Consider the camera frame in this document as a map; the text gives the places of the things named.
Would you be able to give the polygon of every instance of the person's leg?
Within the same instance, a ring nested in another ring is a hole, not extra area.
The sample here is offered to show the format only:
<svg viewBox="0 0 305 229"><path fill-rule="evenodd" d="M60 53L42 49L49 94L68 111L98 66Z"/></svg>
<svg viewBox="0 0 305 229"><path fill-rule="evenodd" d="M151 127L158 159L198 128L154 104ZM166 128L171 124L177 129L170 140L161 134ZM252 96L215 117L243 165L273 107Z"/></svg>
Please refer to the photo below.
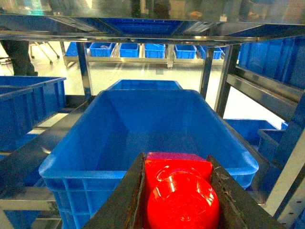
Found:
<svg viewBox="0 0 305 229"><path fill-rule="evenodd" d="M1 44L11 59L14 75L37 75L29 56L29 42L1 41Z"/></svg>
<svg viewBox="0 0 305 229"><path fill-rule="evenodd" d="M28 59L28 65L27 65L27 74L26 75L37 76L38 72L35 71L34 65L31 63L29 54L28 54L27 59Z"/></svg>

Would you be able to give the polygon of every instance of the blue plastic crate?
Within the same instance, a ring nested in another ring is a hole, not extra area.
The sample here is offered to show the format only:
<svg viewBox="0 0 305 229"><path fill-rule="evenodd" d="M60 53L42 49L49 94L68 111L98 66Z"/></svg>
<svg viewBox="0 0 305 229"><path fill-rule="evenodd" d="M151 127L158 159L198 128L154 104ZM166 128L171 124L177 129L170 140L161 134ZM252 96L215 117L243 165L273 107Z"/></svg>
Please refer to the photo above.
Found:
<svg viewBox="0 0 305 229"><path fill-rule="evenodd" d="M291 229L305 229L305 222L297 218L293 223Z"/></svg>
<svg viewBox="0 0 305 229"><path fill-rule="evenodd" d="M121 57L139 57L139 45L133 43L123 43L120 47Z"/></svg>
<svg viewBox="0 0 305 229"><path fill-rule="evenodd" d="M258 170L198 92L105 90L39 169L65 228L80 229L94 215L139 152L212 154L244 188Z"/></svg>
<svg viewBox="0 0 305 229"><path fill-rule="evenodd" d="M32 130L31 94L31 88L0 86L0 148Z"/></svg>
<svg viewBox="0 0 305 229"><path fill-rule="evenodd" d="M17 186L46 187L44 180L41 178L41 176L38 173L38 167ZM4 212L15 229L31 228L32 223L40 214L40 211L29 211L29 210L23 210L23 211L5 210Z"/></svg>
<svg viewBox="0 0 305 229"><path fill-rule="evenodd" d="M282 124L281 124L281 130L286 130L288 125L289 125L288 122L283 121Z"/></svg>
<svg viewBox="0 0 305 229"><path fill-rule="evenodd" d="M26 135L22 136L21 138L17 139L16 141L10 143L9 145L1 148L0 150L3 150L3 151L17 150L21 146L25 145L26 143L28 143L29 141L31 141L32 139L34 139L37 136L38 136L38 134L26 134Z"/></svg>
<svg viewBox="0 0 305 229"><path fill-rule="evenodd" d="M105 18L107 24L126 34L171 35L182 23L174 20Z"/></svg>
<svg viewBox="0 0 305 229"><path fill-rule="evenodd" d="M305 89L305 36L247 43L239 66L254 73Z"/></svg>
<svg viewBox="0 0 305 229"><path fill-rule="evenodd" d="M200 52L201 58L204 60L206 58L207 48L208 48L207 46L202 46L202 45L197 46L197 49ZM223 51L221 50L221 48L215 48L213 59L215 59L215 60L221 59L222 53L223 53Z"/></svg>
<svg viewBox="0 0 305 229"><path fill-rule="evenodd" d="M285 133L285 130L258 130L261 136L258 152L260 152L269 162L273 161L275 151Z"/></svg>
<svg viewBox="0 0 305 229"><path fill-rule="evenodd" d="M176 57L178 59L194 59L196 55L196 48L194 45L175 45Z"/></svg>
<svg viewBox="0 0 305 229"><path fill-rule="evenodd" d="M225 121L253 146L259 145L261 138L258 134L259 129L276 129L266 120L225 119Z"/></svg>
<svg viewBox="0 0 305 229"><path fill-rule="evenodd" d="M86 42L86 47L89 48L91 42ZM76 42L70 42L69 47L66 51L66 56L78 56Z"/></svg>
<svg viewBox="0 0 305 229"><path fill-rule="evenodd" d="M65 79L64 77L0 76L0 86L9 85L31 89L29 121L32 125L36 125L65 107L63 84Z"/></svg>
<svg viewBox="0 0 305 229"><path fill-rule="evenodd" d="M22 186L26 187L46 187L45 182L41 177L36 177L36 182L33 185L27 185L24 182L21 183ZM13 225L14 229L25 229L31 228L32 223L35 221L37 216L40 214L41 211L11 211L5 210L4 211L6 216L8 217L10 223Z"/></svg>
<svg viewBox="0 0 305 229"><path fill-rule="evenodd" d="M302 211L299 217L303 222L305 222L305 209Z"/></svg>
<svg viewBox="0 0 305 229"><path fill-rule="evenodd" d="M164 58L165 44L145 44L145 57Z"/></svg>
<svg viewBox="0 0 305 229"><path fill-rule="evenodd" d="M92 43L90 46L91 56L100 56L100 57L110 57L115 47L115 43L102 43L96 42Z"/></svg>
<svg viewBox="0 0 305 229"><path fill-rule="evenodd" d="M177 81L171 80L119 80L107 90L166 90L182 89Z"/></svg>

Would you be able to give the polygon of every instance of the crate rim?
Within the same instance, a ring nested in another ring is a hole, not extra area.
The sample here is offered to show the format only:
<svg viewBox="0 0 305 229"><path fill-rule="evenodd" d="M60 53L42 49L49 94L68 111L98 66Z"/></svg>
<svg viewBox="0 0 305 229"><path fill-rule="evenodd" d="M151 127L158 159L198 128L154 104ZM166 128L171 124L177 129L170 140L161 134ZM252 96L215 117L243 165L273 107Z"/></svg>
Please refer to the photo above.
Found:
<svg viewBox="0 0 305 229"><path fill-rule="evenodd" d="M114 91L118 92L118 91L128 91L128 90L104 90L98 93L98 95L96 96L96 98L92 101L92 103L90 104L90 106L84 111L84 113L81 115L81 117L77 120L77 122L73 125L73 127L69 130L69 132L66 134L66 136L56 145L56 147L52 150L52 152L46 157L46 159L43 161L43 163L40 165L39 168L39 174L42 177L46 177L46 175L49 172L52 171L57 171L58 170L52 170L50 169L50 167L52 166L52 164L54 163L54 159L56 158L56 155L61 153L61 149L64 144L66 144L65 142L67 140L69 140L69 138L74 137L74 130L79 128L79 125L84 122L84 120L86 119L87 115L94 109L94 105L96 103L98 103L98 99L101 94L111 94ZM178 93L189 93L189 94L193 94L195 97L197 97L197 99L199 99L200 101L204 102L203 97L195 90L169 90L169 91L178 91ZM213 111L212 108L210 106L207 106L207 109L209 109L210 111ZM245 146L236 138L236 136L228 129L228 127L226 127L226 125L223 122L219 122L219 125L222 125L222 127L226 130L224 132L225 135L227 135L228 137L231 137L233 140L235 140L236 146L238 146L241 149L241 157L246 159L246 163L248 164L248 166L245 167L239 167L239 168L225 168L232 176L236 176L236 175L241 175L241 171L243 175L247 175L247 174L253 174L256 173L259 169L259 165L257 163L257 161L254 159L254 157L250 154L250 152L245 148ZM99 173L99 171L70 171L70 173L77 173L80 175L80 173L84 172L90 172L91 174L94 174L94 172L97 172L97 174Z"/></svg>
<svg viewBox="0 0 305 229"><path fill-rule="evenodd" d="M33 76L20 76L20 75L16 75L16 76L11 76L11 77L16 77L16 78L20 78L20 79L25 79L25 78L32 78ZM61 81L64 81L66 80L67 78L66 77L55 77L55 76L37 76L39 78L49 78L49 80L46 80L46 81L43 81L43 82L39 82L39 83L35 83L35 84L30 84L28 86L22 86L22 87L26 87L26 88L37 88L37 87L40 87L42 84L45 84L45 83L53 83L53 82L61 82Z"/></svg>
<svg viewBox="0 0 305 229"><path fill-rule="evenodd" d="M137 80L137 79L130 79L130 80L129 80L129 79L120 79L120 80L118 80L117 82L115 82L113 85L111 85L110 87L108 87L106 90L112 90L112 89L109 89L109 88L112 88L112 87L116 86L117 84L121 83L122 81L133 81L133 80L135 80L135 81L174 82L174 83L177 84L177 86L178 86L178 88L179 88L180 90L183 89L183 88L181 87L181 85L178 83L178 81L176 81L176 80Z"/></svg>
<svg viewBox="0 0 305 229"><path fill-rule="evenodd" d="M20 96L20 95L24 95L24 94L30 94L32 92L32 88L29 87L14 87L14 86L1 86L0 88L16 88L18 90L13 91L13 92L8 92L5 94L0 94L0 100L2 101L7 101L9 99L14 98L15 96Z"/></svg>

